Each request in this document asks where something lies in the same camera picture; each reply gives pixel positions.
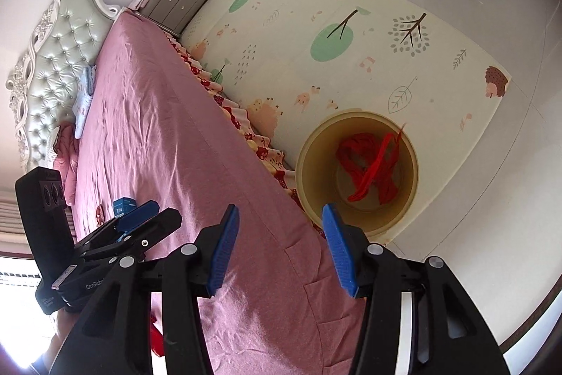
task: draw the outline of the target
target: blue small carton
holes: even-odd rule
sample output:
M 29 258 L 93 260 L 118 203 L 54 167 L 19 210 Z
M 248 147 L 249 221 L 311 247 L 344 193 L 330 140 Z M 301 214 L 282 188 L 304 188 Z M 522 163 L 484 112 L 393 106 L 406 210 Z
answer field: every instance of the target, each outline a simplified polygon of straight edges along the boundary
M 126 215 L 137 208 L 137 201 L 130 197 L 122 197 L 113 202 L 113 214 L 116 218 Z

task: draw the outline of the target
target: nightstand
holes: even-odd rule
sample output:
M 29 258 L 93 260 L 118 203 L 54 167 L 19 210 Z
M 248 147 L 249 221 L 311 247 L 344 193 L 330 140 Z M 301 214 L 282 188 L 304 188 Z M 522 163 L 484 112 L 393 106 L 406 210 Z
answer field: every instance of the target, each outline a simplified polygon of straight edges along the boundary
M 163 30 L 179 37 L 185 26 L 207 0 L 148 0 L 137 13 Z

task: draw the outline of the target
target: tufted headboard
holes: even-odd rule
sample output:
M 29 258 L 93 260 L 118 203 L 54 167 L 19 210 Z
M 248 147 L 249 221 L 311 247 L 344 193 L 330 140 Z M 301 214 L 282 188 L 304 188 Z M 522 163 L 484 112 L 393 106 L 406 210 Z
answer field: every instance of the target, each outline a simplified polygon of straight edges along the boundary
M 102 0 L 54 0 L 43 13 L 6 82 L 25 171 L 43 165 L 51 131 L 74 122 L 78 79 L 85 65 L 95 63 L 120 12 Z

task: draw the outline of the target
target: pink bed cover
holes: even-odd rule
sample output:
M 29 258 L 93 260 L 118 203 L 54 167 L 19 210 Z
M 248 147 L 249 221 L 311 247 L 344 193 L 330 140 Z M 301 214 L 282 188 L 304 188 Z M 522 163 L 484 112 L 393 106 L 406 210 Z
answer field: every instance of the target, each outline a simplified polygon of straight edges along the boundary
M 78 238 L 96 207 L 131 196 L 176 208 L 182 227 L 148 253 L 164 257 L 217 224 L 241 227 L 223 288 L 200 299 L 217 375 L 347 375 L 364 310 L 339 287 L 324 239 L 257 160 L 157 26 L 124 13 L 98 57 L 72 208 Z M 153 312 L 160 313 L 159 294 Z

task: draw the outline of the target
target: beige bucket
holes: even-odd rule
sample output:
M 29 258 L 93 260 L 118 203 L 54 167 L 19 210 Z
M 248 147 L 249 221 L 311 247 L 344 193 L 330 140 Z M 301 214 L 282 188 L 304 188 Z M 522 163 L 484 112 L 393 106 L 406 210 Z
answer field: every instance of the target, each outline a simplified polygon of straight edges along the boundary
M 358 202 L 347 197 L 355 193 L 349 174 L 335 153 L 342 140 L 368 132 L 382 139 L 400 128 L 391 120 L 358 109 L 341 112 L 324 121 L 306 140 L 297 161 L 297 192 L 302 206 L 314 223 L 322 227 L 322 208 L 334 202 L 346 224 L 360 227 L 367 236 L 377 235 L 399 222 L 418 186 L 418 162 L 410 140 L 402 134 L 400 155 L 392 179 L 398 195 L 381 205 L 376 187 Z

